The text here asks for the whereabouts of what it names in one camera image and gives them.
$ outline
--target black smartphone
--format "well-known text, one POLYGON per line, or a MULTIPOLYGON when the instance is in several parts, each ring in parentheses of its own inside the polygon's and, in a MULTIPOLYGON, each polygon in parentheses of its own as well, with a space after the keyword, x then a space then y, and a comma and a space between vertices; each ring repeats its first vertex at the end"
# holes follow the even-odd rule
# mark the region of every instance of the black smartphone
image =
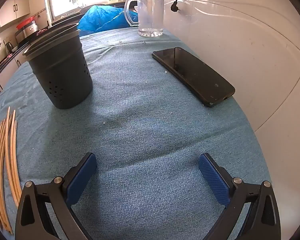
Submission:
POLYGON ((152 57, 185 84, 205 106, 212 107, 235 92, 227 80, 183 48, 154 51, 152 57))

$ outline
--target kitchen cabinet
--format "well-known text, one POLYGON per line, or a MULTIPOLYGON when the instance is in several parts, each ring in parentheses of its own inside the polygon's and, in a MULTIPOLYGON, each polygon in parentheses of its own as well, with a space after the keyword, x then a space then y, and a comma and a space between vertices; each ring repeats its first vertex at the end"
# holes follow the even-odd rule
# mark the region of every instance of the kitchen cabinet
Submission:
POLYGON ((0 92, 4 90, 5 85, 9 81, 9 79, 12 77, 12 75, 17 71, 18 64, 14 59, 12 59, 8 65, 1 71, 0 73, 0 92))
POLYGON ((22 51, 20 51, 15 57, 15 61, 18 64, 18 67, 20 67, 23 63, 26 62, 26 56, 23 56, 22 53, 24 53, 26 51, 26 49, 28 49, 30 47, 30 45, 26 46, 22 51))
POLYGON ((14 0, 17 19, 30 13, 29 0, 14 0))
POLYGON ((29 13, 29 0, 6 0, 0 8, 0 27, 29 13))

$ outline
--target clear glass beer mug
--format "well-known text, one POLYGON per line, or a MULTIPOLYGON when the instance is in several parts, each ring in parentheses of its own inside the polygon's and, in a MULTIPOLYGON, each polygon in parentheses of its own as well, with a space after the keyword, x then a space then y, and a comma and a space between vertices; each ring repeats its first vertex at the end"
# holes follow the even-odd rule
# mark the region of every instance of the clear glass beer mug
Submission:
POLYGON ((139 26, 139 35, 158 37, 163 34, 163 5, 164 0, 126 0, 124 17, 130 26, 139 26), (133 22, 129 14, 132 1, 138 3, 138 22, 133 22))

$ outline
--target blue gripper pad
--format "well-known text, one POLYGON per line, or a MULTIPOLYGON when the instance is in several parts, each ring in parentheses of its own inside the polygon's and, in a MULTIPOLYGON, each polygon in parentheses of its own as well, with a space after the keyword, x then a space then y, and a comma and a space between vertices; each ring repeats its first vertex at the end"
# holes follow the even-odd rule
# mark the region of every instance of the blue gripper pad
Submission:
POLYGON ((70 207, 71 205, 76 204, 85 187, 87 186, 91 176, 96 170, 97 160, 94 154, 91 154, 89 158, 86 160, 82 168, 78 171, 76 176, 74 176, 73 180, 69 184, 67 188, 67 198, 66 203, 70 207))
POLYGON ((230 202, 229 187, 204 154, 199 157, 199 169, 217 201, 227 207, 230 202))

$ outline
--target metal screw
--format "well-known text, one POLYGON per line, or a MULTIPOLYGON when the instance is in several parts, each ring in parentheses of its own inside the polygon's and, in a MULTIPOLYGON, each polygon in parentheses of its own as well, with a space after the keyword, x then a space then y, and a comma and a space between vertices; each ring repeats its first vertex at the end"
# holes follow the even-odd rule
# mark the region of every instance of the metal screw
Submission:
POLYGON ((234 181, 235 184, 241 184, 242 183, 242 179, 240 179, 239 177, 233 178, 233 181, 234 181))
POLYGON ((62 181, 62 178, 61 178, 61 177, 56 177, 56 178, 54 178, 54 180, 53 180, 53 182, 56 183, 56 184, 60 183, 61 181, 62 181))
POLYGON ((264 183, 263 183, 263 185, 265 185, 266 187, 270 187, 271 186, 271 183, 269 182, 269 181, 265 181, 264 183))
POLYGON ((32 185, 32 181, 26 182, 26 187, 30 187, 32 185))

